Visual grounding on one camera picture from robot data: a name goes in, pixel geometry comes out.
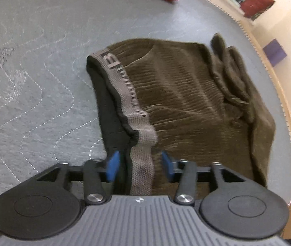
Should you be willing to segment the brown corduroy pants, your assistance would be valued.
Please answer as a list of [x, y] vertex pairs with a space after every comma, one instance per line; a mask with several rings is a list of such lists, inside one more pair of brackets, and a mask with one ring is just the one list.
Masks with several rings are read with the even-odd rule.
[[173, 195], [162, 152], [267, 184], [275, 122], [221, 35], [209, 46], [128, 39], [91, 54], [87, 72], [106, 153], [120, 154], [114, 194]]

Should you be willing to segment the grey quilted mattress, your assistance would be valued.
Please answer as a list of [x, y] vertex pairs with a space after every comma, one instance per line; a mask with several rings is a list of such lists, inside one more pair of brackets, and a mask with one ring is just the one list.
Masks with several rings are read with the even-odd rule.
[[88, 55], [130, 38], [209, 44], [216, 33], [243, 56], [274, 118], [268, 186], [291, 203], [291, 134], [277, 82], [214, 0], [0, 0], [0, 194], [58, 161], [105, 157]]

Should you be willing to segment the purple box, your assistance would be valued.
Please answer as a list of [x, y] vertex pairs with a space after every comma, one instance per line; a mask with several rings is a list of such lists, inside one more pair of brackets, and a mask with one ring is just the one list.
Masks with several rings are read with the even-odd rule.
[[263, 51], [268, 58], [272, 67], [275, 67], [278, 63], [280, 63], [286, 56], [286, 52], [284, 51], [283, 47], [280, 43], [273, 39], [269, 42], [264, 48]]

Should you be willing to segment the dark red cushion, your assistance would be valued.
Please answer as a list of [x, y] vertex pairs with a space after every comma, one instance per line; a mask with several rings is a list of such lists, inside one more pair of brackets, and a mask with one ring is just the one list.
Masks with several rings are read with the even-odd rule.
[[255, 20], [270, 9], [274, 3], [274, 0], [243, 0], [240, 3], [240, 8], [244, 12], [245, 18]]

